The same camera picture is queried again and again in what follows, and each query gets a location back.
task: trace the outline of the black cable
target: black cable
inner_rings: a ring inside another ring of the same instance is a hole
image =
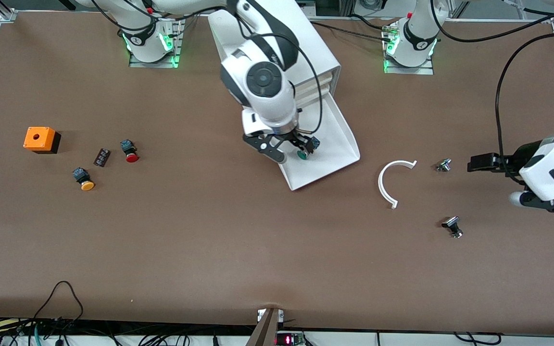
[[[147,28],[150,28],[151,26],[153,26],[155,24],[155,22],[157,21],[156,18],[152,17],[153,20],[151,20],[151,23],[145,25],[145,26],[141,26],[140,28],[128,28],[127,26],[122,26],[121,24],[117,23],[114,19],[110,18],[108,16],[108,14],[106,14],[106,12],[104,12],[103,9],[101,9],[101,7],[95,2],[95,0],[91,0],[91,2],[93,3],[93,5],[95,6],[95,8],[104,16],[106,17],[106,19],[108,19],[109,22],[111,22],[112,24],[114,24],[115,26],[117,26],[119,29],[123,29],[123,30],[128,30],[128,31],[142,31],[144,29],[147,29]]]
[[[382,30],[382,27],[381,27],[381,26],[377,26],[377,25],[373,24],[372,22],[368,21],[367,18],[363,17],[362,15],[358,15],[358,14],[356,14],[356,13],[352,13],[352,14],[350,15],[350,17],[358,18],[358,19],[362,20],[363,23],[367,24],[367,26],[370,26],[370,27],[372,27],[372,28],[374,28],[374,29]]]
[[[63,339],[65,340],[66,346],[70,346],[70,342],[68,341],[68,335],[66,335],[66,334],[64,333],[64,334],[63,334]]]
[[[134,5],[130,0],[123,0],[123,1],[124,1],[126,4],[128,4],[129,6],[134,7],[134,9],[136,9],[136,11],[138,11],[138,12],[142,13],[143,15],[145,15],[145,16],[151,18],[151,21],[152,21],[152,22],[156,22],[156,21],[157,21],[157,19],[156,19],[154,16],[152,16],[152,15],[150,15],[149,13],[145,12],[147,9],[144,9],[144,11],[143,11],[143,9],[141,9],[140,7],[137,7],[136,5]]]
[[[190,18],[190,17],[193,17],[197,14],[200,14],[200,13],[203,13],[203,12],[206,12],[206,11],[217,11],[217,10],[224,10],[226,9],[226,7],[224,6],[213,6],[213,7],[207,7],[206,9],[202,9],[200,11],[195,11],[194,13],[190,13],[190,14],[187,14],[187,15],[184,15],[183,17],[179,17],[179,18],[173,18],[174,20],[183,20],[183,19],[187,19],[187,18]],[[169,16],[171,16],[172,13],[167,13],[165,16],[163,16],[163,18],[167,18]]]
[[[72,320],[71,322],[66,324],[66,326],[63,327],[63,328],[64,329],[67,328],[67,326],[69,326],[70,324],[76,322],[79,318],[81,318],[83,316],[83,313],[84,313],[83,303],[81,303],[81,301],[76,296],[76,293],[74,292],[74,287],[72,287],[72,284],[69,281],[61,280],[61,281],[57,282],[57,284],[55,284],[55,287],[52,288],[52,291],[50,292],[50,295],[48,296],[48,298],[46,298],[46,302],[44,302],[44,304],[42,304],[42,306],[36,311],[36,313],[33,315],[33,318],[31,318],[32,320],[35,320],[36,317],[38,317],[38,315],[40,314],[40,311],[42,311],[42,309],[44,309],[44,307],[48,304],[48,302],[50,302],[50,299],[52,298],[53,294],[55,294],[55,291],[57,290],[57,287],[59,287],[60,284],[68,285],[68,287],[70,288],[70,292],[72,293],[72,296],[74,297],[74,300],[78,303],[78,307],[81,309],[81,312],[78,314],[78,316],[74,320]]]
[[[294,92],[294,95],[292,95],[292,97],[294,97],[296,99],[296,87],[294,86],[294,83],[292,83],[291,81],[288,81],[290,83],[290,85],[292,86],[292,91]]]
[[[108,321],[104,321],[104,323],[106,324],[106,328],[108,328],[108,333],[110,333],[110,338],[114,341],[114,344],[115,346],[123,346],[119,340],[117,340],[117,338],[114,336],[114,333],[112,331],[112,329],[110,329],[110,325],[108,324]]]
[[[523,26],[519,26],[518,28],[515,28],[515,29],[512,29],[512,30],[508,30],[504,33],[499,33],[499,34],[496,34],[496,35],[491,35],[490,37],[480,37],[480,38],[472,38],[472,39],[463,39],[463,38],[459,38],[459,37],[453,37],[453,35],[450,35],[449,33],[446,32],[446,30],[444,28],[442,28],[439,20],[437,19],[437,14],[435,13],[435,6],[433,6],[433,0],[430,0],[431,1],[431,14],[433,15],[433,20],[435,20],[435,24],[437,25],[437,27],[440,29],[441,33],[443,33],[446,37],[448,37],[449,39],[452,39],[452,40],[455,40],[457,42],[465,42],[465,43],[471,43],[471,42],[482,42],[482,41],[488,41],[490,39],[495,39],[495,38],[499,38],[499,37],[504,37],[504,36],[507,36],[507,35],[510,35],[510,34],[513,34],[513,33],[516,33],[516,32],[519,32],[523,29],[526,29],[526,28],[530,28],[536,24],[540,24],[541,22],[544,22],[545,20],[549,20],[550,18],[554,18],[554,13],[548,15],[548,16],[545,16],[543,18],[540,18],[538,20],[534,20],[534,22],[531,22],[531,23],[528,23],[528,24],[525,24]]]
[[[244,32],[242,30],[242,26],[240,26],[240,23],[242,22],[242,20],[240,20],[240,18],[237,17],[237,21],[239,22],[240,35],[244,39],[250,39],[250,37],[248,37],[244,34]],[[310,61],[309,57],[305,54],[305,52],[301,49],[301,47],[299,47],[298,44],[295,44],[294,42],[292,42],[290,37],[287,37],[286,35],[276,34],[276,33],[266,33],[266,34],[254,34],[254,33],[252,33],[252,35],[258,35],[259,37],[279,37],[279,38],[285,39],[286,41],[290,42],[290,44],[292,46],[294,46],[299,51],[299,53],[301,53],[301,55],[305,58],[305,60],[307,61],[309,67],[312,70],[312,73],[314,73],[314,79],[315,79],[316,85],[317,85],[317,94],[318,94],[318,97],[319,97],[319,120],[317,121],[317,126],[316,126],[315,130],[313,130],[313,131],[304,131],[304,130],[299,129],[299,132],[303,133],[303,134],[309,134],[309,135],[312,135],[312,134],[316,133],[317,130],[319,130],[320,125],[322,124],[322,117],[323,117],[323,109],[324,108],[323,108],[323,105],[322,105],[322,103],[323,103],[323,101],[322,101],[322,86],[319,83],[319,77],[317,77],[317,73],[315,72],[314,65]]]
[[[524,7],[524,8],[523,8],[523,11],[529,12],[529,13],[534,13],[534,14],[540,14],[540,15],[552,15],[552,13],[550,13],[550,12],[538,11],[538,10],[534,10],[534,9],[528,9],[527,7]]]
[[[363,34],[363,33],[357,33],[356,31],[341,29],[341,28],[337,28],[336,26],[331,26],[331,25],[327,25],[327,24],[319,23],[319,22],[311,22],[311,23],[315,24],[317,26],[323,26],[325,28],[341,31],[343,33],[347,33],[347,34],[350,34],[350,35],[357,35],[359,37],[367,37],[367,38],[372,38],[372,39],[378,39],[378,40],[384,41],[384,42],[390,42],[390,39],[387,38],[387,37],[375,37],[374,35],[367,35],[367,34]]]
[[[187,30],[187,28],[190,28],[191,26],[193,26],[194,24],[196,24],[196,22],[198,22],[198,17],[200,15],[196,15],[196,17],[193,17],[190,21],[189,21],[189,24],[187,24],[187,22],[185,23],[185,28],[183,28],[183,31],[181,31],[180,33],[176,33],[176,34],[170,34],[168,35],[168,37],[170,38],[175,38],[175,37],[178,37],[180,35],[183,35],[183,33],[185,33],[185,31]]]
[[[469,339],[465,339],[463,337],[460,337],[457,332],[454,332],[454,336],[457,337],[457,339],[461,340],[461,341],[464,341],[464,342],[469,342],[471,344],[473,344],[473,346],[477,346],[477,344],[480,344],[480,345],[487,345],[487,346],[496,346],[496,345],[499,345],[501,344],[502,342],[502,336],[498,333],[497,334],[497,341],[495,342],[484,342],[484,341],[480,341],[480,340],[476,340],[473,335],[471,335],[471,333],[469,332],[466,332],[467,336],[469,337]]]
[[[314,344],[312,344],[311,341],[307,339],[305,332],[303,332],[303,341],[305,341],[305,346],[315,346]]]
[[[504,141],[502,139],[502,126],[501,126],[501,120],[499,118],[499,94],[501,92],[502,83],[504,82],[504,77],[506,75],[506,72],[508,72],[508,67],[510,67],[510,64],[512,61],[514,61],[515,57],[527,46],[530,44],[540,41],[541,39],[546,39],[554,37],[554,33],[551,34],[545,34],[540,35],[539,37],[534,37],[530,39],[529,41],[525,42],[523,45],[521,45],[514,53],[512,53],[512,56],[510,59],[508,59],[508,62],[506,62],[506,65],[504,66],[504,70],[502,71],[501,77],[499,77],[499,82],[497,83],[497,92],[495,93],[495,121],[497,122],[497,140],[499,142],[499,160],[501,161],[501,164],[504,168],[504,171],[512,179],[518,184],[525,185],[525,182],[522,180],[518,180],[512,173],[508,170],[505,164],[505,158],[504,158]]]

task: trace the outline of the white c-shaped part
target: white c-shaped part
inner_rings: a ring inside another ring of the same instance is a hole
[[[380,172],[380,176],[378,177],[378,186],[380,187],[380,192],[382,193],[383,197],[389,202],[392,204],[392,209],[396,208],[396,204],[398,203],[398,201],[396,199],[393,199],[388,192],[386,192],[386,189],[384,188],[384,172],[386,172],[386,169],[388,167],[392,167],[392,166],[405,166],[409,169],[412,169],[414,168],[414,166],[416,165],[416,162],[417,161],[414,161],[414,162],[409,162],[409,161],[403,161],[403,160],[397,160],[397,161],[393,161],[389,164],[387,164],[386,166],[383,167],[382,171]]]

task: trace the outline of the brown table surface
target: brown table surface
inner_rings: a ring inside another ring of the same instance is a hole
[[[377,41],[318,28],[342,64],[335,98],[361,159],[290,191],[240,140],[206,18],[185,33],[180,67],[162,70],[128,68],[99,13],[20,13],[0,30],[0,316],[33,316],[69,280],[90,319],[251,324],[276,305],[307,328],[554,334],[554,214],[512,206],[519,186],[501,175],[466,173],[471,155],[497,150],[504,63],[550,30],[444,39],[435,75],[411,76],[383,73]],[[554,38],[516,59],[501,110],[510,153],[554,133]],[[31,125],[60,131],[60,153],[23,149]],[[105,168],[92,165],[100,148],[113,151]],[[453,170],[436,173],[443,158]],[[387,171],[396,210],[377,185],[393,160],[418,160]],[[461,239],[440,228],[453,215]],[[41,316],[75,314],[62,287]]]

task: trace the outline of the orange box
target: orange box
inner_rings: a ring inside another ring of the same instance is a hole
[[[23,147],[37,154],[56,154],[61,135],[50,127],[32,126],[27,129]]]

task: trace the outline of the green led light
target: green led light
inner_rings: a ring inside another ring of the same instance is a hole
[[[123,35],[123,41],[125,41],[125,46],[126,46],[127,50],[129,50],[131,52],[132,49],[129,47],[129,41],[127,40],[127,37],[125,37],[125,35]]]
[[[390,42],[390,44],[386,47],[386,52],[390,55],[394,54],[394,51],[396,50],[396,46],[399,44],[401,39],[399,38],[399,35],[394,35],[394,39]]]
[[[170,62],[172,64],[172,68],[178,68],[178,56],[170,57]]]
[[[162,42],[162,46],[166,51],[170,51],[172,49],[172,39],[168,37],[168,35],[159,35],[160,41]]]
[[[435,39],[435,41],[433,41],[433,43],[431,44],[431,51],[429,51],[429,56],[433,55],[433,48],[435,48],[436,44],[437,44],[437,39]]]

